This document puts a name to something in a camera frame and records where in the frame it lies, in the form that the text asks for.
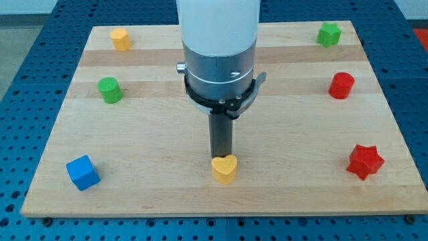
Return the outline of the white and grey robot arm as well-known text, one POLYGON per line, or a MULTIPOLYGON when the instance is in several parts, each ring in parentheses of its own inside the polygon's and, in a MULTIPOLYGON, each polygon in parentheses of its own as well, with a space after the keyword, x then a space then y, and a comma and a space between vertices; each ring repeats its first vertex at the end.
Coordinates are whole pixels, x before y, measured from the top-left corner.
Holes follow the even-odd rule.
POLYGON ((177 0, 186 92, 209 114, 236 119, 255 100, 260 0, 177 0))

